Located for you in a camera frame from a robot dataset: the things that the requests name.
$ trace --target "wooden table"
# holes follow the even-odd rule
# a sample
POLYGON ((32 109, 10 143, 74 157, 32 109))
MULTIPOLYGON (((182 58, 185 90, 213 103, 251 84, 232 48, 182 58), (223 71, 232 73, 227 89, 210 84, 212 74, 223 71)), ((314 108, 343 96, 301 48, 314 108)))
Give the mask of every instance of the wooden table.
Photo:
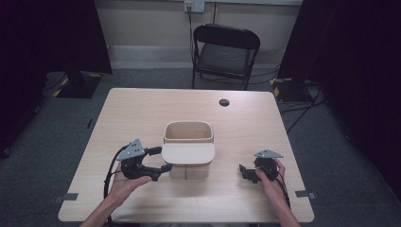
MULTIPOLYGON (((103 181, 116 152, 135 138, 144 148, 161 147, 166 125, 180 120, 205 121, 212 126, 216 157, 209 176, 180 180, 165 173, 158 182, 136 189, 114 211, 114 221, 276 222, 261 183, 243 180, 238 168, 239 164, 254 168, 253 154, 265 148, 284 155, 281 161, 287 168, 295 217, 301 222, 314 219, 308 197, 295 194, 305 186, 271 93, 133 88, 110 91, 68 190, 78 193, 78 198, 63 202, 59 219, 84 221, 103 200, 103 181), (222 98, 230 105, 220 106, 222 98)), ((144 159, 146 166, 164 163, 161 154, 144 159)))

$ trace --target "white wall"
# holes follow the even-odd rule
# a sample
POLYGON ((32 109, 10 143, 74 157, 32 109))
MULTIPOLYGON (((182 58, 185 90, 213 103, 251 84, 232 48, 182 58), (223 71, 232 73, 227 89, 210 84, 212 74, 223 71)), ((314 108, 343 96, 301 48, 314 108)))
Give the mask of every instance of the white wall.
MULTIPOLYGON (((138 59, 141 51, 148 56, 150 49, 154 54, 175 49, 176 54, 182 50, 183 57, 174 61, 190 62, 189 19, 183 12, 183 1, 98 0, 96 6, 106 44, 128 45, 131 52, 136 50, 124 54, 124 58, 133 58, 127 61, 144 61, 138 59)), ((192 13, 192 27, 215 20, 217 24, 252 30, 261 40, 257 63, 274 65, 282 59, 298 11, 299 6, 206 3, 204 13, 192 13)), ((122 58, 111 51, 111 59, 122 58)))

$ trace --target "electrical outlet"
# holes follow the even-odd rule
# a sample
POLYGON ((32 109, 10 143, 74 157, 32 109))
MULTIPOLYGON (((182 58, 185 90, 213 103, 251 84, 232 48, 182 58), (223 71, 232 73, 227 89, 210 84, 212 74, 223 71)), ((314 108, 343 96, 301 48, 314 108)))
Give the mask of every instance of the electrical outlet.
POLYGON ((204 12, 204 1, 183 1, 183 11, 204 12))
POLYGON ((188 11, 188 9, 194 11, 194 1, 183 1, 183 11, 188 11))
POLYGON ((195 1, 193 9, 195 12, 204 12, 204 2, 195 1))

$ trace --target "black chair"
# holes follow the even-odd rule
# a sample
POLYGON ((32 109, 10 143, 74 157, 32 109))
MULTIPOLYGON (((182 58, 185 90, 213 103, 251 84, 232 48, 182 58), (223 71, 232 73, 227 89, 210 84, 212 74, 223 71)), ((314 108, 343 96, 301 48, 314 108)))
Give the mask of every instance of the black chair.
POLYGON ((194 30, 192 88, 195 75, 198 73, 202 78, 204 73, 241 79, 247 90, 259 46, 257 35, 247 29, 215 24, 198 26, 194 30))

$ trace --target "chair backrest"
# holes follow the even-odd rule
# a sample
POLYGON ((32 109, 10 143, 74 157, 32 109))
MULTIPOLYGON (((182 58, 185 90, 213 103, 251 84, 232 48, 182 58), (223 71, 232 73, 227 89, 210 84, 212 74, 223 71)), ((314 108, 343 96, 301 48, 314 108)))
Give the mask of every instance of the chair backrest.
POLYGON ((194 42, 225 45, 230 47, 258 50, 259 37, 244 28, 206 24, 194 30, 194 42))

